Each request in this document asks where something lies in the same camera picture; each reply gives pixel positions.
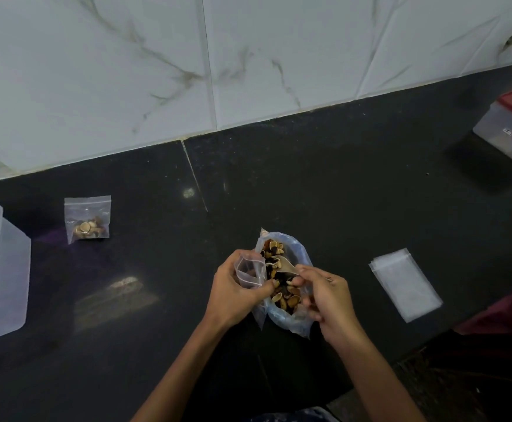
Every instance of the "clear plastic bag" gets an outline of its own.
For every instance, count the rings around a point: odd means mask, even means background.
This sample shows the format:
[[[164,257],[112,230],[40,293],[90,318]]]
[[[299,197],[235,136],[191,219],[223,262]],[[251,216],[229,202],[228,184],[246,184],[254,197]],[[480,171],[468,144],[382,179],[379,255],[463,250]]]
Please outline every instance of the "clear plastic bag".
[[[65,198],[65,226],[69,244],[110,236],[112,196]]]
[[[254,250],[260,253],[264,243],[268,239],[283,243],[285,251],[284,256],[288,258],[292,264],[302,263],[304,265],[312,265],[305,247],[295,238],[282,234],[281,232],[267,232],[263,229],[260,232],[260,238]],[[247,259],[245,256],[241,256],[235,263],[235,270],[238,283],[246,289],[260,287],[267,280],[266,263],[262,256],[255,259]],[[312,287],[307,284],[302,287],[301,291],[303,294],[311,294]],[[283,309],[278,308],[270,298],[265,298],[260,305],[252,309],[252,315],[256,323],[258,323],[258,326],[260,326],[260,329],[264,326],[266,314],[282,329],[290,330],[303,338],[309,338],[310,327],[313,324],[313,320],[309,318],[305,308],[298,309],[293,315],[289,315]]]

